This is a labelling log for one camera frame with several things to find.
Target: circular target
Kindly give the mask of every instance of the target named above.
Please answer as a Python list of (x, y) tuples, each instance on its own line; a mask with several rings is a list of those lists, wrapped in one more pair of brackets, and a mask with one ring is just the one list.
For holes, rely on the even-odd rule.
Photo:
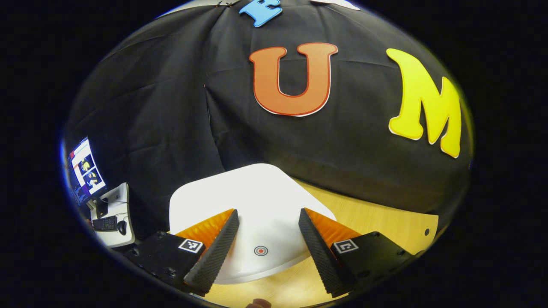
[(263, 255), (269, 253), (269, 250), (266, 249), (266, 247), (264, 247), (264, 246), (257, 246), (257, 247), (255, 247), (255, 251), (254, 251), (254, 252), (255, 252), (255, 254), (258, 255), (258, 256), (263, 256)]

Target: letter m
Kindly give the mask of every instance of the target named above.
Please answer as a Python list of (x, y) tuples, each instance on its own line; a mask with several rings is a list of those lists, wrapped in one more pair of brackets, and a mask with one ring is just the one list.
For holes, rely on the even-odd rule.
[(423, 127), (419, 123), (422, 106), (426, 117), (428, 142), (434, 144), (448, 123), (440, 147), (450, 156), (459, 157), (460, 100), (455, 86), (449, 79), (442, 77), (442, 90), (439, 93), (432, 77), (415, 57), (397, 49), (387, 49), (386, 54), (398, 63), (403, 81), (402, 106), (399, 115), (389, 121), (390, 132), (419, 140), (423, 135)]

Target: white tabletop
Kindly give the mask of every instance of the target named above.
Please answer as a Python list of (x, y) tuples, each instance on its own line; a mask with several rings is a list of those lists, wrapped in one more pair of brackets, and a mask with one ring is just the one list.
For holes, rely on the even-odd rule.
[(242, 283), (273, 275), (310, 256), (299, 229), (301, 208), (333, 213), (279, 168), (253, 164), (183, 185), (169, 202), (172, 234), (231, 208), (236, 237), (215, 280)]
[[(129, 218), (129, 186), (127, 183), (120, 184), (117, 188), (101, 196), (101, 199), (109, 199), (109, 212), (104, 216), (116, 216), (117, 221), (124, 220), (126, 225), (126, 234), (122, 235), (115, 231), (95, 231), (100, 241), (107, 247), (120, 247), (135, 242), (135, 233), (133, 232), (132, 222)], [(91, 211), (91, 219), (97, 219), (96, 208)]]

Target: wooden table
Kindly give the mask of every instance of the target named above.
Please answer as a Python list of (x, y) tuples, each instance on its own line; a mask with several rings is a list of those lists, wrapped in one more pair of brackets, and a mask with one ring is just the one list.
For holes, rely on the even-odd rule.
[[(412, 254), (425, 250), (436, 235), (438, 216), (388, 208), (295, 181), (329, 208), (338, 222), (361, 234), (379, 231)], [(333, 300), (311, 257), (259, 280), (214, 284), (204, 297), (230, 308), (244, 308), (255, 298), (269, 301), (272, 308), (305, 307)]]

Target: letter u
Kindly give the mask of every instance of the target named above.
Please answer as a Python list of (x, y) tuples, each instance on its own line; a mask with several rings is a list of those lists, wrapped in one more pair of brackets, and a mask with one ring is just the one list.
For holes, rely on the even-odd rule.
[(331, 55), (338, 52), (335, 45), (308, 43), (297, 47), (306, 55), (308, 80), (300, 95), (282, 93), (279, 88), (279, 60), (287, 50), (271, 47), (255, 51), (249, 56), (253, 62), (253, 91), (264, 109), (286, 116), (307, 116), (320, 110), (329, 98), (331, 89)]

